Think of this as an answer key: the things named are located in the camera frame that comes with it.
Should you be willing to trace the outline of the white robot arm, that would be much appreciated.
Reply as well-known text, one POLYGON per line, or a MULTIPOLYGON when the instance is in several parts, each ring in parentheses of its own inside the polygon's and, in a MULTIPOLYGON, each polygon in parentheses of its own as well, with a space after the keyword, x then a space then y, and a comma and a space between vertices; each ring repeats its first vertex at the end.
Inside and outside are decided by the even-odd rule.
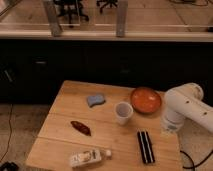
POLYGON ((161 125, 168 132, 178 132, 186 118, 213 133, 213 107, 202 101, 203 89, 196 83, 173 87, 164 94, 165 108, 161 125))

